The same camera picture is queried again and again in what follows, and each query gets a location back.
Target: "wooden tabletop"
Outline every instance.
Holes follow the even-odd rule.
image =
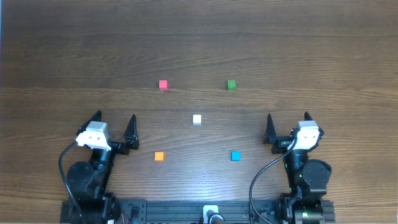
[[[309,111],[336,220],[397,221],[397,1],[3,0],[1,32],[0,222],[59,221],[58,157],[97,110],[113,140],[137,116],[119,198],[248,200],[277,157],[267,114],[286,135]],[[65,171],[90,153],[73,148]],[[278,163],[254,198],[288,191]]]

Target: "cube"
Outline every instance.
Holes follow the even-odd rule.
[[[167,83],[167,80],[159,80],[159,89],[163,91],[169,90],[169,84]]]
[[[155,161],[164,161],[164,152],[155,152]]]
[[[201,124],[201,115],[200,114],[194,114],[192,116],[192,122],[193,122],[193,124]]]
[[[236,89],[236,83],[235,80],[228,80],[228,90],[235,90]]]
[[[231,161],[240,161],[241,160],[241,152],[233,151],[231,153]]]

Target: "blue cube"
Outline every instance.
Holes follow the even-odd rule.
[[[241,152],[233,151],[231,153],[231,161],[240,161],[241,160]]]

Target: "orange cube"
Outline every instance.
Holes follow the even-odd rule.
[[[164,161],[164,152],[155,152],[155,161]]]

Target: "white cube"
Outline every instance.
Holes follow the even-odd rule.
[[[200,114],[194,114],[192,116],[192,121],[193,121],[193,124],[201,124],[201,115]]]

